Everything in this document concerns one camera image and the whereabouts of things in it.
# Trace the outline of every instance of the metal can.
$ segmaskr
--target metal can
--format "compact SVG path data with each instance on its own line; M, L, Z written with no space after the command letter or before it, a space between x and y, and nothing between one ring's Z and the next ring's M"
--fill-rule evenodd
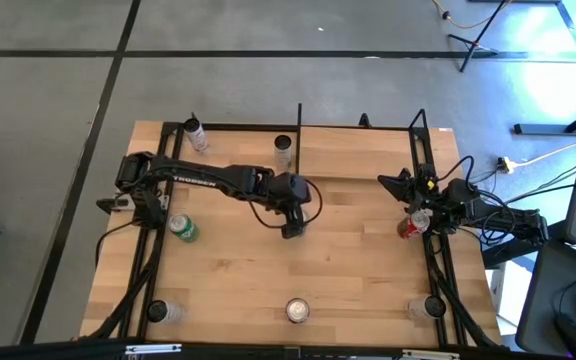
M286 305L286 315L290 322L299 324L308 319L310 307L304 299L294 298Z
M275 138L275 164L277 171L287 171L292 164L292 140L286 135Z
M423 211L415 211L397 225L397 232L402 238L410 239L423 234L428 230L428 226L430 226L430 217Z
M168 229L181 240L191 243L199 238L199 227L188 215L173 215L168 220Z
M195 113L192 113L192 118L186 120L184 123L184 132L188 136L192 148L195 149L195 151L200 153L206 152L208 149L208 140L206 140L204 128L201 126Z
M437 319L446 313L446 303L438 296L424 295L408 303L411 320Z
M183 317L184 308L178 304L154 300L148 305L146 317L153 323L172 324L178 323Z

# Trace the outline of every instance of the black cable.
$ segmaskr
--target black cable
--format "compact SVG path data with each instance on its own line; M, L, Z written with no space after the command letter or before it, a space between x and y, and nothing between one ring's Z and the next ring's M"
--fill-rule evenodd
M321 211L323 210L323 207L324 207L324 199L321 196L321 192L319 191L319 188L317 187L317 185L315 185L312 181L310 181L306 178L304 178L304 180L306 180L306 182L308 184L310 184L310 186L312 186L313 189L315 189L315 191L317 192L317 196L319 196L319 209L317 209L317 213L312 218L310 218L304 222L304 225L307 225L307 224L310 224L311 222L313 222L321 214ZM249 201L248 204L250 205L250 208L252 209L252 213L255 215L255 217L257 218L257 221L259 221L261 223L261 225L263 225L269 229L280 229L283 226L283 225L270 225L270 224L266 223L265 221L263 221L261 219L261 217L257 213L257 209L255 209L255 206L252 204L252 202Z
M492 190L490 190L491 193L495 192L495 189L497 189L497 171L495 171L495 180L492 184Z
M561 304L564 301L564 297L566 296L566 292L568 292L568 290L572 289L573 287L576 286L576 280L573 281L572 283L568 284L566 287L563 288L562 292L561 292L561 296L559 297L559 306L557 308L557 313L561 314Z
M259 214L257 214L257 209L255 209L255 206L252 204L252 201L248 201L248 205L250 205L250 208L252 209L252 213L255 214L257 221L259 221L261 223L261 225L263 225L269 229L281 229L281 227L283 226L283 225L270 225L270 224L266 223L265 221L263 221L259 217Z
M470 230L468 230L468 229L466 229L466 228L463 228L463 227L461 227L461 226L458 227L457 229L459 229L459 230L461 230L461 231L465 231L465 232L469 233L470 235L474 236L475 239L477 239L477 241L479 242L479 251L480 251L480 252L483 252L483 251L484 251L484 247L483 247L484 242L481 241L481 235L477 235L475 232L470 231Z
M497 175L497 170L487 171L487 172L481 173L479 175L483 175L483 174L488 174L488 175L486 177L484 177L483 179L479 179L479 180L475 180L475 181L471 182L471 184L478 184L482 181L486 181L486 180L490 179L493 175Z
M514 200L511 200L508 202L508 204L510 203L514 203L515 201L519 201L519 200L523 200L527 197L530 196L534 196L534 195L539 195L539 194L544 194L547 192L551 192L551 191L555 191L555 190L561 190L561 189L565 189L565 188L569 188L569 187L576 187L576 184L571 184L571 185L564 185L564 186L557 186L556 188L552 188L552 189L546 189L546 190L541 190L541 191L536 191L534 193L530 193L530 194L526 194L526 195L522 195Z
M441 236L439 237L439 250L437 250L437 251L432 251L432 247L434 247L434 246L432 246L432 245L430 245L430 246L431 246L431 249L430 249L430 250L431 250L431 252L432 252L433 255L441 254L441 252L444 251L444 240L443 240L443 238L442 238Z
M321 210L323 210L323 208L324 208L324 198L321 196L321 192L319 191L319 188L317 187L317 185L315 185L312 181L310 181L306 178L304 178L304 180L306 180L306 182L308 184L310 184L310 186L312 186L313 189L315 189L315 191L317 192L317 196L319 196L319 209L317 209L317 213L315 214L315 216L313 216L312 218L310 218L306 221L306 224L310 224L316 218L319 217L319 214L321 214Z
M459 160L459 162L455 164L455 166L453 166L452 169L448 171L448 174L437 179L437 182L446 180L446 178L448 178L448 176L450 176L450 174L452 174L457 169L457 167L459 167L459 165L461 165L461 163L463 163L466 160L470 160L470 167L468 168L468 172L466 173L466 186L468 187L468 190L473 191L469 181L470 181L470 173L472 173L472 169L475 167L475 158L473 158L470 155L464 156L461 160Z
M497 195L495 195L495 194L493 194L493 193L491 193L491 192L485 191L485 190L479 190L479 192L480 192L482 195L484 195L484 196L486 196L486 197L489 197L489 198L495 200L497 203L499 203L499 205L501 205L504 210L506 210L506 211L508 211L508 212L510 213L510 217L512 218L512 223L511 223L511 225L510 225L510 230L508 230L508 231L506 231L506 232L502 233L501 235L499 235L499 236L497 236L497 237L494 237L494 238L491 237L491 235L494 233L494 231L490 231L490 233L487 233L487 232L486 232L486 231L488 231L488 230L486 230L486 224L488 224L488 221L489 221L494 215L499 214L499 212L493 212L492 214L488 215L488 216L485 218L484 223L483 223L483 225L482 225L482 227L481 227L481 230L482 230L481 236L482 236L484 239L487 240L486 245L490 246L490 242L496 242L496 243L498 243L498 242L501 241L506 235L512 233L512 231L515 229L515 225L516 225L516 223L517 223L517 219L515 218L515 213L508 207L508 204L505 203L503 200L501 200Z
M132 225L133 222L128 222L125 223L123 225L117 226L116 228L110 229L108 231L106 231L103 235L101 235L101 237L99 238L99 240L97 240L97 248L95 250L95 268L97 268L97 264L99 264L99 254L101 252L101 244L103 243L104 239L106 238L106 236L114 233L117 230L121 230L129 225Z

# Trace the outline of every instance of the green soda can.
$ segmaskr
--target green soda can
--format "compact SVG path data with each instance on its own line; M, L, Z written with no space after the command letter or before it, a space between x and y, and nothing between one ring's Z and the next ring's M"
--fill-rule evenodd
M188 215L173 215L168 220L168 229L184 242L191 243L199 238L199 227Z

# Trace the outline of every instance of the black tripod stand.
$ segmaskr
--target black tripod stand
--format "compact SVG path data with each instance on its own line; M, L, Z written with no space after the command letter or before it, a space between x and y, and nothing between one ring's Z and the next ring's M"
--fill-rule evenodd
M464 59L464 63L461 65L459 72L464 72L464 70L466 69L466 65L468 65L468 61L470 61L470 59L474 55L475 51L477 51L477 50L484 50L487 52L491 52L492 56L497 55L499 53L499 51L497 51L495 49L485 48L485 47L479 45L479 41L484 36L484 33L486 33L486 30L488 30L490 23L492 23L492 21L495 19L495 17L499 13L499 11L501 11L501 9L503 9L503 7L506 5L507 2L508 2L508 0L501 0L501 2L499 3L499 6L497 6L497 9L495 10L495 12L492 13L492 16L490 16L490 19L488 19L488 21L486 22L486 25L481 30L481 32L479 33L479 36L477 36L477 39L475 41L470 41L470 40L464 39L462 37L459 37L457 35L448 34L448 37L459 40L459 41L463 42L464 44L470 45L470 47L468 48L468 54L466 55L466 58Z

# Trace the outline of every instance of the white cable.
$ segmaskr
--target white cable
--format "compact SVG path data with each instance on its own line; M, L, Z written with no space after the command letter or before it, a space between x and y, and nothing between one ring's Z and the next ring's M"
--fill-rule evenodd
M534 158L534 159L532 159L532 160L530 160L530 161L526 161L526 162L523 162L523 163L515 163L515 167L527 166L527 165L530 165L530 164L534 164L534 163L536 163L536 162L539 161L539 160L543 160L543 159L549 157L550 155L554 155L554 154L556 154L556 153L558 153L558 152L561 152L561 151L564 151L564 150L566 150L566 149L569 149L569 148L571 148L571 147L573 147L573 146L575 146L575 145L576 145L576 143L572 143L572 144L569 144L569 145L560 147L559 149L553 150L553 151L551 151L551 152L549 152L549 153L546 153L546 154L543 154L543 155L541 155L541 156L538 156L538 157L536 157L536 158Z
M559 177L561 176L561 175L559 175L559 176L557 176L556 178L554 178L553 180L550 180L549 182L540 185L540 186L537 187L536 189L530 190L529 192L527 192L527 193L525 193L525 194L516 196L516 197L514 197L514 198L512 198L512 199L510 199L510 200L508 200L508 201L506 201L506 202L507 202L507 203L511 203L511 202L513 202L513 201L516 201L518 198L522 198L522 197L524 197L524 196L526 196L526 195L532 194L532 193L537 192L537 191L539 191L539 190L541 190L541 189L544 189L544 188L547 188L547 187L551 187L551 186L553 186L553 185L555 185L555 184L557 184L557 183L559 183L559 182L562 182L562 181L566 180L567 178L569 178L569 177L571 177L571 176L573 176L573 175L576 175L576 171L573 172L573 173L571 173L571 174L568 174L568 175L566 175L566 176L564 176L564 177L562 177L562 178L559 178Z
M505 3L504 6L499 11L503 10L506 6L510 5L513 1L514 0L508 0L508 2ZM435 7L437 8L437 13L439 14L440 18L444 19L444 14L446 14L446 13L450 14L450 12L446 11L446 9L444 9L444 7L441 6L441 3L438 0L432 0L432 2L435 4ZM490 20L490 18L492 18L492 15L490 15L489 17L479 21L476 24L472 24L472 25L459 24L450 15L446 15L446 18L444 20L448 19L448 21L450 21L453 25L455 25L456 27L458 27L460 29L472 29L472 28L475 28L477 26L483 25L485 22Z

